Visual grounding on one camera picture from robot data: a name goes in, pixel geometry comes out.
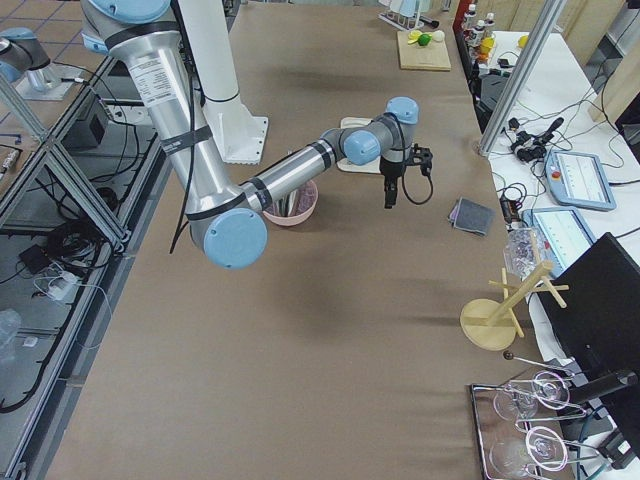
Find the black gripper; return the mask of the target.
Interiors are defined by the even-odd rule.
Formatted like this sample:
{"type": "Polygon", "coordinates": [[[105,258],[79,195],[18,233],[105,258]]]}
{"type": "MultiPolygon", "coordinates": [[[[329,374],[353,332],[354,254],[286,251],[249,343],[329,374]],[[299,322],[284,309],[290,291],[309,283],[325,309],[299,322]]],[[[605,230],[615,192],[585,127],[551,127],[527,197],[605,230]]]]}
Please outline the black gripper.
{"type": "Polygon", "coordinates": [[[402,177],[405,171],[404,163],[381,158],[379,162],[379,170],[384,177],[384,207],[393,208],[397,202],[398,180],[402,177]]]}

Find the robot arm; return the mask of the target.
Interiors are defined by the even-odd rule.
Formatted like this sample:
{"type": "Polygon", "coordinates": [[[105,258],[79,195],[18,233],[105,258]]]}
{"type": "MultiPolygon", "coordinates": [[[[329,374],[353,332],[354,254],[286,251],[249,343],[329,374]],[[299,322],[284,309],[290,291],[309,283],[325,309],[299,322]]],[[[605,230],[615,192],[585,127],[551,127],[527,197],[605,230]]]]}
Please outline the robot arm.
{"type": "Polygon", "coordinates": [[[333,128],[243,183],[227,165],[256,163],[268,121],[241,101],[228,26],[218,1],[85,1],[85,46],[122,62],[185,190],[179,225],[208,259],[251,265],[267,244],[261,212],[341,160],[378,161],[385,203],[397,197],[419,120],[392,98],[356,128],[333,128]]]}

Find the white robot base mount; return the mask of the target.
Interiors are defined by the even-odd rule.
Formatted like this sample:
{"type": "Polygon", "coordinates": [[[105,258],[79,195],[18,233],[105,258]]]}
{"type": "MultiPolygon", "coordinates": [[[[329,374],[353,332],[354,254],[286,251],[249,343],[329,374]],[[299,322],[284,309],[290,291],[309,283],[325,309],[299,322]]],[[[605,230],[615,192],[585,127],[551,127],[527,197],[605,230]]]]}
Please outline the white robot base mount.
{"type": "Polygon", "coordinates": [[[226,163],[255,165],[262,158],[268,119],[243,104],[220,1],[178,3],[204,96],[203,112],[226,163]]]}

